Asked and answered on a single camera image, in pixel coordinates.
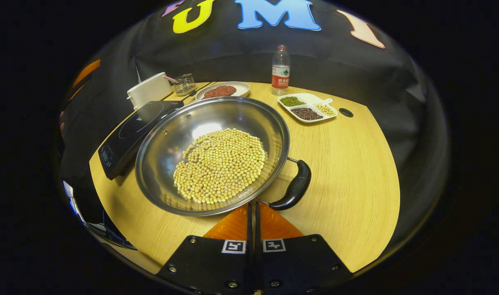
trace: black handle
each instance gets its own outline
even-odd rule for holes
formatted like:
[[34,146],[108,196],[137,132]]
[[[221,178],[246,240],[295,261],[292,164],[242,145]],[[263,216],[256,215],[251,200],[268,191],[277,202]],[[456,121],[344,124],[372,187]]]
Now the black handle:
[[290,209],[297,203],[299,203],[302,196],[308,189],[311,181],[311,170],[304,161],[297,161],[297,167],[299,172],[293,178],[291,183],[289,183],[288,189],[282,199],[270,204],[270,208],[274,210],[286,210]]

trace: black induction cooker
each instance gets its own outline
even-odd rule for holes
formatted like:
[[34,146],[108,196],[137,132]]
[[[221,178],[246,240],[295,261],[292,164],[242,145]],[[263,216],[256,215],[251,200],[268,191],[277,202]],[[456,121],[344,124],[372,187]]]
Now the black induction cooker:
[[150,101],[120,124],[98,149],[107,178],[113,180],[119,175],[124,176],[148,132],[183,106],[182,101]]

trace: stainless steel wok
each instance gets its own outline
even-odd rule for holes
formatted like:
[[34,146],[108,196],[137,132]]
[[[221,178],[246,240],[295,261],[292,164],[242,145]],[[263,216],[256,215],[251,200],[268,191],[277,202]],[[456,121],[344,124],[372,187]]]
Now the stainless steel wok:
[[[198,204],[183,198],[173,185],[173,172],[182,161],[182,152],[195,138],[210,132],[236,128],[260,138],[268,159],[257,180],[237,196],[223,203]],[[210,216],[242,206],[270,185],[287,159],[297,163],[297,176],[285,196],[266,203],[276,210],[294,206],[306,192],[311,170],[303,161],[288,157],[288,127],[272,107],[244,97],[217,97],[188,104],[160,121],[145,138],[137,154],[137,183],[153,204],[171,213],[185,216]]]

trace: letter m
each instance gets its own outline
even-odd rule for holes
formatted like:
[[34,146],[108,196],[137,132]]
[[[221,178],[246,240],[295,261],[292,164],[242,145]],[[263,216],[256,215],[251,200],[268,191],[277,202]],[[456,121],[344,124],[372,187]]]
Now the letter m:
[[319,31],[320,26],[315,23],[311,15],[308,0],[281,0],[276,5],[266,0],[235,0],[242,8],[242,22],[240,29],[251,29],[262,26],[257,19],[257,13],[272,26],[279,24],[283,16],[288,13],[284,24],[290,28]]

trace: round wooden table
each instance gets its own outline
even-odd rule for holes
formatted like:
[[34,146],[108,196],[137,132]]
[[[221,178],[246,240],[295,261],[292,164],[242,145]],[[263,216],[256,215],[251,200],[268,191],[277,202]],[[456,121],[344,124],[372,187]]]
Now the round wooden table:
[[[279,213],[305,235],[321,235],[352,272],[377,259],[399,216],[399,178],[390,147],[371,112],[347,99],[289,87],[289,94],[331,98],[335,109],[353,113],[352,118],[339,113],[308,125],[280,106],[270,84],[248,84],[248,97],[272,106],[286,120],[289,156],[308,163],[313,174],[302,200]],[[181,99],[173,93],[165,100]],[[195,98],[189,97],[184,103],[193,101]],[[124,177],[107,179],[97,152],[90,168],[98,197],[115,226],[137,250],[161,266],[188,235],[203,236],[227,215],[186,217],[166,212],[143,196],[134,169]],[[259,198],[268,202],[280,199],[296,174],[296,165],[287,162]]]

